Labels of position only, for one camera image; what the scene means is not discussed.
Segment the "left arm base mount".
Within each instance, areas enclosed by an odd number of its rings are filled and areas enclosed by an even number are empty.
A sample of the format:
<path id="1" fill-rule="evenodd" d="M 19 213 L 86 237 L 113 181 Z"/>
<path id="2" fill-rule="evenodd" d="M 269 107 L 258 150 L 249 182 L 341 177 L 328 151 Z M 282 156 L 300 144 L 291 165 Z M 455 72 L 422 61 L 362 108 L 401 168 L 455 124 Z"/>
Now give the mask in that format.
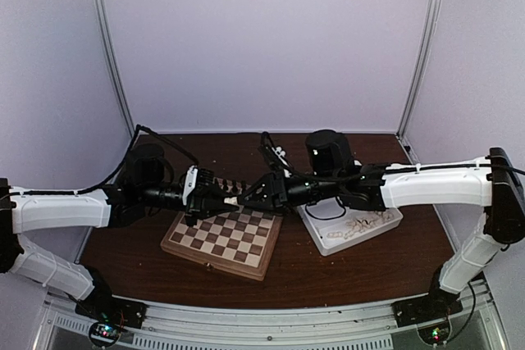
<path id="1" fill-rule="evenodd" d="M 87 270 L 94 289 L 84 300 L 71 298 L 76 303 L 75 312 L 103 323 L 140 329 L 147 311 L 146 304 L 115 297 L 98 270 L 92 267 Z"/>

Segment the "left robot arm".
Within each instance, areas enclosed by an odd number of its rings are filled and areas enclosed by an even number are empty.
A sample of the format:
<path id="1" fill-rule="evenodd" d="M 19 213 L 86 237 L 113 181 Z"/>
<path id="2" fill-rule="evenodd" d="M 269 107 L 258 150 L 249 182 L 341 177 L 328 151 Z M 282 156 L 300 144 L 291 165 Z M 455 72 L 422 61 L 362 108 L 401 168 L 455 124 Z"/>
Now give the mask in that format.
<path id="1" fill-rule="evenodd" d="M 24 233 L 60 227 L 122 228 L 146 216 L 147 210 L 181 211 L 188 225 L 197 220 L 235 211 L 235 197 L 214 182 L 210 170 L 191 166 L 184 181 L 174 181 L 174 170 L 161 146 L 132 148 L 114 184 L 92 191 L 36 191 L 1 181 L 1 271 L 23 275 L 59 289 L 78 309 L 103 322 L 124 318 L 125 306 L 113 297 L 104 278 L 94 269 L 69 262 L 31 242 Z"/>

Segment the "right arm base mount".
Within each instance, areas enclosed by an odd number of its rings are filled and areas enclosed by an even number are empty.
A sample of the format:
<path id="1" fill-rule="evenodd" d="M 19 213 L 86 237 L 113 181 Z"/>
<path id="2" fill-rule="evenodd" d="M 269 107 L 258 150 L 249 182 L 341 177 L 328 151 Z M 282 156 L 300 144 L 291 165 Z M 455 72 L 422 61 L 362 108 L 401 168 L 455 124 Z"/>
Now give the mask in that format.
<path id="1" fill-rule="evenodd" d="M 459 293 L 445 291 L 434 281 L 426 295 L 394 302 L 392 310 L 399 327 L 418 325 L 445 318 L 451 311 L 462 311 L 458 299 Z"/>

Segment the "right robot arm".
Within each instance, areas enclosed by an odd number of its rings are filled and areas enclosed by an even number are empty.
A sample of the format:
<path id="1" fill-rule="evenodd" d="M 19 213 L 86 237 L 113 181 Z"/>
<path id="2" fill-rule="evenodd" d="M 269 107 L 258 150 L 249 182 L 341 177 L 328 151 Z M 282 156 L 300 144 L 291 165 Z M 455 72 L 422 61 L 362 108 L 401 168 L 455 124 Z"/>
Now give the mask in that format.
<path id="1" fill-rule="evenodd" d="M 270 134 L 262 133 L 259 150 L 271 172 L 245 190 L 238 203 L 259 211 L 280 211 L 330 198 L 358 211 L 428 204 L 482 207 L 477 226 L 461 248 L 436 269 L 427 295 L 394 303 L 400 324 L 446 316 L 493 257 L 524 238 L 522 172 L 511 166 L 502 148 L 455 163 L 360 165 L 348 139 L 334 130 L 309 134 L 305 146 L 311 173 L 291 167 Z"/>

